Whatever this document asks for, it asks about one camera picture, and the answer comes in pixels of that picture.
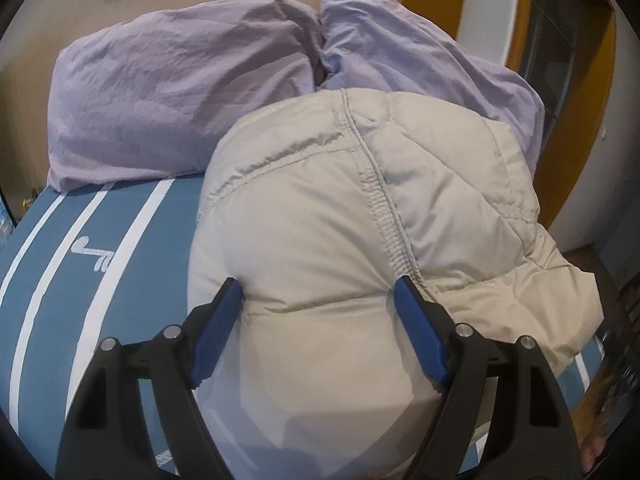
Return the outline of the person's right hand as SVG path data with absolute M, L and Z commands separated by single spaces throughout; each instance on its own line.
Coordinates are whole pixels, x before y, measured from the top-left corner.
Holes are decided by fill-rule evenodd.
M 582 459 L 582 472 L 586 474 L 589 472 L 597 459 L 600 457 L 605 449 L 606 437 L 600 434 L 588 434 L 582 441 L 580 447 L 580 458 Z

